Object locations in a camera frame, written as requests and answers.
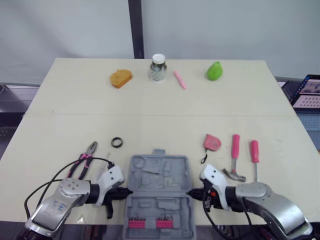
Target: pink screwdriver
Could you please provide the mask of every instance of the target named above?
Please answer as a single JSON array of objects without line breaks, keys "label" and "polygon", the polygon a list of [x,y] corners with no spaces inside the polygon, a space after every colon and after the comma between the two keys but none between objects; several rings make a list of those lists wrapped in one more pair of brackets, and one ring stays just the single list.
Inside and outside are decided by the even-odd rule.
[{"label": "pink screwdriver", "polygon": [[254,165],[254,181],[258,182],[258,169],[257,169],[257,163],[259,163],[259,144],[257,140],[251,141],[251,161]]}]

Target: hammer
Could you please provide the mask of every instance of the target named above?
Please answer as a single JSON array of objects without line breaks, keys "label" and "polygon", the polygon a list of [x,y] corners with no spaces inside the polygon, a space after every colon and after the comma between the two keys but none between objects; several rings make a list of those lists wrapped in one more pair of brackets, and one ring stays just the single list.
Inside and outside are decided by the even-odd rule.
[{"label": "hammer", "polygon": [[234,134],[232,136],[232,150],[231,150],[231,172],[227,171],[225,168],[222,170],[225,175],[227,175],[229,178],[239,181],[239,182],[245,182],[246,177],[245,176],[239,176],[237,174],[236,170],[236,164],[237,164],[237,158],[239,156],[239,141],[240,141],[240,135]]}]

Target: black rubber ring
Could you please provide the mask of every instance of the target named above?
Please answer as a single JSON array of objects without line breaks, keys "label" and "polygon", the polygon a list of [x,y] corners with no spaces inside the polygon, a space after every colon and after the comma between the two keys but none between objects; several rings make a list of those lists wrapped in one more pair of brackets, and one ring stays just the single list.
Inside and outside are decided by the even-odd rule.
[{"label": "black rubber ring", "polygon": [[[118,140],[120,140],[120,143],[118,145],[115,145],[115,141],[118,141]],[[111,146],[116,149],[120,148],[123,144],[124,144],[124,141],[122,140],[121,137],[116,136],[111,140]]]}]

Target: white jar lid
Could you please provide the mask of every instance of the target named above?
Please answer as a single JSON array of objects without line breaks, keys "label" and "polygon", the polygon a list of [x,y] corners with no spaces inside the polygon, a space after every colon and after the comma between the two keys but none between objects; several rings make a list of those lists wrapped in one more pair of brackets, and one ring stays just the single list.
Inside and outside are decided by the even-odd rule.
[{"label": "white jar lid", "polygon": [[166,61],[166,56],[161,53],[156,53],[152,56],[152,62],[155,64],[163,64]]}]

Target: gray plastic toolbox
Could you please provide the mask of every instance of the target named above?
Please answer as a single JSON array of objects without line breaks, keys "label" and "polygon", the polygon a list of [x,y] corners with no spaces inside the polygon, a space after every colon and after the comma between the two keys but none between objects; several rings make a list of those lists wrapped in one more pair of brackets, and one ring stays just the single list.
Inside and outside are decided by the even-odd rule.
[{"label": "gray plastic toolbox", "polygon": [[125,203],[123,239],[195,240],[191,178],[186,156],[152,155],[131,158]]}]

